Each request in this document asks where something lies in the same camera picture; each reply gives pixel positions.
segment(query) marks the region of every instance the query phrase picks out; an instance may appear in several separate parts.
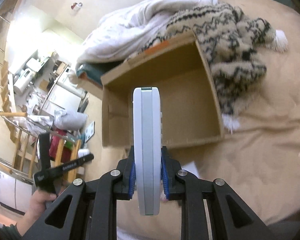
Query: blue gripper pad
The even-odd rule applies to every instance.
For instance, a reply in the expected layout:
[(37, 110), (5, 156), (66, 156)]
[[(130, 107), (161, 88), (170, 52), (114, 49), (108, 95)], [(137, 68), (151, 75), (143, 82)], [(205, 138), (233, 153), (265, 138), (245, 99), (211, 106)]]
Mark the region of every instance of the blue gripper pad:
[(166, 169), (166, 163), (164, 162), (163, 157), (161, 156), (161, 179), (163, 183), (163, 191), (166, 195), (166, 198), (169, 199), (169, 180), (168, 180), (168, 172)]
[(130, 172), (130, 176), (129, 176), (129, 197), (130, 199), (132, 199), (132, 196), (134, 194), (134, 188), (136, 185), (136, 166), (135, 163), (132, 163), (132, 167), (131, 167), (131, 172)]

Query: plastic bag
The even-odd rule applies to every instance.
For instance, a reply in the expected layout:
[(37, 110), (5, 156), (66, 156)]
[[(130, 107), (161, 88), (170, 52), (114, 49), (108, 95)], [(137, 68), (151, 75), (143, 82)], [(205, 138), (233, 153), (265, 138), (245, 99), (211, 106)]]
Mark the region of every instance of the plastic bag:
[(64, 109), (54, 111), (54, 125), (61, 130), (77, 131), (85, 125), (87, 118), (86, 114), (79, 112)]
[[(28, 115), (28, 118), (31, 119), (34, 122), (37, 122), (46, 128), (50, 128), (52, 126), (52, 120), (49, 116), (42, 116), (42, 115)], [(18, 124), (23, 127), (24, 129), (27, 129), (29, 132), (31, 132), (33, 135), (38, 136), (39, 134), (46, 133), (44, 129), (41, 129), (37, 125), (29, 122), (24, 117), (15, 117), (15, 121), (18, 121)]]

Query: metal screw cap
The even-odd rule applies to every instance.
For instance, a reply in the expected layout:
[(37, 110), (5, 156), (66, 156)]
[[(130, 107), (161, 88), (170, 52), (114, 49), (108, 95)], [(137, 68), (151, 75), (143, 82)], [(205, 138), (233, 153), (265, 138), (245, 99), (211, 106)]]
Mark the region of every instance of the metal screw cap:
[(219, 186), (223, 186), (225, 184), (225, 181), (223, 179), (216, 179), (216, 184)]
[(186, 171), (186, 170), (179, 170), (179, 171), (178, 171), (178, 174), (179, 174), (180, 176), (186, 176), (186, 175), (188, 174), (188, 171)]
[(112, 175), (112, 176), (119, 176), (120, 175), (120, 171), (119, 170), (113, 170), (113, 171), (111, 171), (110, 172), (110, 174)]
[(82, 182), (83, 182), (82, 179), (75, 179), (75, 180), (73, 181), (73, 184), (74, 184), (75, 186), (80, 186), (80, 185), (82, 184)]

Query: green item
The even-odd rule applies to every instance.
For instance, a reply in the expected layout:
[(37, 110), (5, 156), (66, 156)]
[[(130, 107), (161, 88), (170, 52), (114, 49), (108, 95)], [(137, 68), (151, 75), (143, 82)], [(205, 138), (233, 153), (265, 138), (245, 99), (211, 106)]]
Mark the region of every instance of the green item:
[(65, 147), (66, 148), (68, 148), (69, 150), (72, 150), (72, 143), (71, 142), (68, 142), (68, 141), (66, 141), (66, 143), (65, 143)]

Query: human hand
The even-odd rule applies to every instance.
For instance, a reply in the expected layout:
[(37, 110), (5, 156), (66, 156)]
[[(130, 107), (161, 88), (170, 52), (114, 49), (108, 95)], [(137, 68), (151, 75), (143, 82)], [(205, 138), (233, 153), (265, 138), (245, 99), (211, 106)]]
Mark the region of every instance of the human hand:
[(56, 198), (56, 194), (37, 189), (30, 198), (29, 208), (25, 215), (36, 221), (46, 210), (46, 202), (54, 201)]
[[(61, 187), (59, 195), (66, 189), (65, 186)], [(54, 201), (57, 198), (56, 194), (48, 193), (44, 190), (36, 190), (30, 198), (29, 209), (21, 220), (17, 222), (17, 230), (21, 236), (33, 225), (34, 222), (46, 210), (46, 202)]]

